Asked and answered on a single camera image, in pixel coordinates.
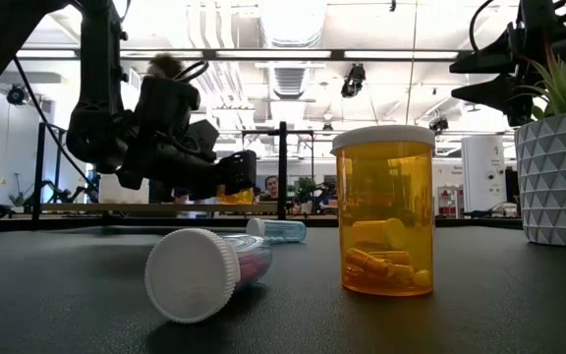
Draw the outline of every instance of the metal pole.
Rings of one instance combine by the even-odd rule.
[[[65,135],[65,132],[62,130],[58,130],[58,145],[62,146],[63,145],[63,136]],[[56,147],[56,175],[54,176],[54,185],[56,186],[56,189],[58,189],[58,182],[60,181],[60,157],[62,155],[61,150]],[[56,198],[54,198],[53,201],[54,204],[58,203],[58,201],[56,201]]]
[[[311,133],[311,180],[315,182],[313,179],[313,133]]]
[[[34,194],[32,196],[31,228],[38,229],[40,220],[40,185],[43,180],[43,159],[45,155],[45,123],[38,124],[38,142],[36,146],[36,167],[34,169]]]
[[[287,204],[287,123],[279,124],[279,199],[277,214],[279,220],[285,220]]]

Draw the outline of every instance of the white bottle cap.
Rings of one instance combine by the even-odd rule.
[[[147,258],[145,289],[152,305],[169,320],[200,322],[228,303],[240,280],[233,247],[202,229],[174,231]]]
[[[246,225],[246,233],[254,236],[265,236],[265,223],[259,218],[252,218]]]

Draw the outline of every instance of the white child-proof cap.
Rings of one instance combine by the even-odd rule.
[[[331,153],[340,148],[370,143],[423,143],[435,147],[435,134],[431,129],[389,125],[365,127],[342,133],[333,139]]]
[[[220,311],[239,280],[233,247],[202,229],[183,229],[163,237],[145,265],[145,289],[152,305],[181,324],[200,322]]]
[[[246,233],[254,236],[265,236],[265,223],[259,218],[252,218],[246,225]]]

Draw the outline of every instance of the table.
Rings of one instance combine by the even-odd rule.
[[[434,292],[383,298],[342,288],[337,229],[310,229],[197,325],[169,324],[147,300],[158,238],[0,233],[0,353],[566,353],[566,248],[520,231],[439,228]]]

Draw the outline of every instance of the potted plant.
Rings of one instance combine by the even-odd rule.
[[[516,132],[517,168],[523,227],[531,242],[566,246],[566,60],[545,47],[547,65],[526,59],[542,76],[521,87],[541,96],[536,121]]]
[[[301,203],[301,213],[310,214],[311,213],[311,197],[315,191],[315,182],[310,177],[299,178],[299,185],[296,190],[296,198],[299,199]]]

